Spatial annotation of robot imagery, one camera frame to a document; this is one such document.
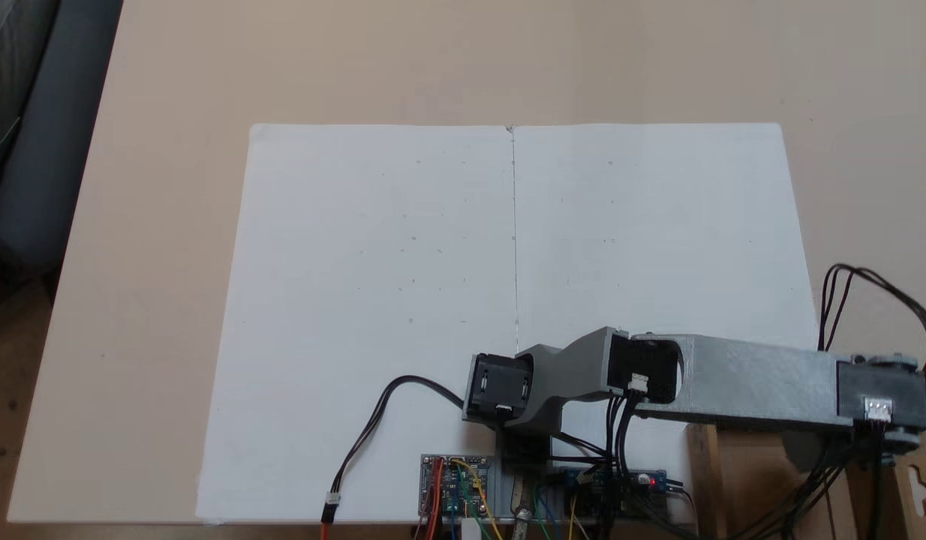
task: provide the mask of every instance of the table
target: table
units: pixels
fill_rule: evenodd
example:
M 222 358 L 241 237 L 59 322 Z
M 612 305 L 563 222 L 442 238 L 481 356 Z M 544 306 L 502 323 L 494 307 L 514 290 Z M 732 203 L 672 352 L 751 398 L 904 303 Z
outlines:
M 196 522 L 254 123 L 766 121 L 814 286 L 865 263 L 926 305 L 926 0 L 127 0 L 10 520 Z M 922 355 L 851 310 L 838 349 Z

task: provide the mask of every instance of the green wire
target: green wire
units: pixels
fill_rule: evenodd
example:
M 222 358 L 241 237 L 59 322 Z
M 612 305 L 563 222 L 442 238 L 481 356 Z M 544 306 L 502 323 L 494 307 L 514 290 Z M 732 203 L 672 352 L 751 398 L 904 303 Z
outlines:
M 536 487 L 533 488 L 533 515 L 536 516 L 536 523 L 540 524 L 540 529 L 543 530 L 543 536 L 546 537 L 546 540 L 550 540 L 549 533 L 546 532 L 546 526 L 543 525 L 543 519 L 540 517 L 540 505 L 537 502 L 536 494 L 539 492 L 540 485 L 536 484 Z
M 473 510 L 473 505 L 470 503 L 470 488 L 463 482 L 463 467 L 456 465 L 456 481 L 463 485 L 463 503 L 470 509 L 471 515 L 478 515 L 478 512 Z M 480 519 L 473 519 L 474 522 L 477 522 L 477 526 L 480 527 L 480 532 L 483 533 L 483 536 L 486 537 L 486 540 L 494 540 L 493 536 L 490 536 L 490 533 L 486 529 L 483 529 L 483 523 L 480 523 Z

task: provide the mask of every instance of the microcontroller board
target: microcontroller board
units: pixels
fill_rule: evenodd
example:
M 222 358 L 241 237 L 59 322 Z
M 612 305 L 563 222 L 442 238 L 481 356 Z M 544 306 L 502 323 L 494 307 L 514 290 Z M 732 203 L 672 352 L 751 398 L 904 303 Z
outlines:
M 462 461 L 470 467 L 454 461 Z M 484 493 L 490 488 L 492 462 L 490 455 L 423 454 L 419 457 L 419 513 L 429 513 L 434 503 L 433 496 L 438 495 L 443 516 L 486 516 L 486 505 L 480 489 L 477 489 L 477 482 Z M 441 471 L 439 476 L 435 475 L 437 470 Z
M 570 515 L 570 505 L 573 503 L 573 495 L 576 495 L 576 516 L 581 518 L 596 517 L 603 507 L 605 498 L 614 496 L 614 506 L 617 507 L 618 518 L 645 519 L 645 514 L 640 509 L 632 507 L 630 503 L 624 500 L 624 486 L 618 478 L 610 482 L 604 468 L 589 469 L 568 468 L 563 469 L 564 488 L 566 496 L 563 499 L 563 507 L 566 515 Z M 651 508 L 662 518 L 669 520 L 669 510 L 666 505 L 666 471 L 658 469 L 657 471 L 630 471 L 632 485 L 640 490 L 651 503 Z

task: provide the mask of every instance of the red wire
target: red wire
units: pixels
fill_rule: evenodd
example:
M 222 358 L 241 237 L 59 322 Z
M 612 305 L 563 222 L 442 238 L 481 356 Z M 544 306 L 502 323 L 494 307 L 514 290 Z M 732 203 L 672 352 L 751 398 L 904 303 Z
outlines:
M 440 514 L 440 502 L 443 499 L 443 458 L 437 457 L 439 463 L 433 463 L 433 512 L 426 527 L 426 540 L 433 540 L 436 534 L 436 522 L 443 519 Z

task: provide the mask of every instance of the white paper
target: white paper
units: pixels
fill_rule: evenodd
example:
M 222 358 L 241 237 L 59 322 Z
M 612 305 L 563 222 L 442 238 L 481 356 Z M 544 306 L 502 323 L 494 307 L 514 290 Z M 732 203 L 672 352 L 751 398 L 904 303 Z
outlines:
M 316 521 L 394 377 L 462 392 L 515 352 L 513 150 L 504 127 L 251 131 L 196 513 Z M 395 391 L 337 520 L 416 518 L 419 454 L 491 454 L 487 427 Z
M 515 141 L 522 349 L 604 326 L 814 348 L 778 125 L 518 127 Z M 564 431 L 601 444 L 604 418 L 605 402 L 567 403 Z M 684 427 L 634 419 L 628 465 L 689 483 Z
M 473 353 L 603 326 L 812 348 L 778 126 L 256 126 L 197 515 L 316 521 L 392 377 L 462 393 Z M 459 418 L 401 387 L 337 521 L 415 522 L 420 454 L 493 452 Z M 682 428 L 635 420 L 631 467 L 688 482 Z

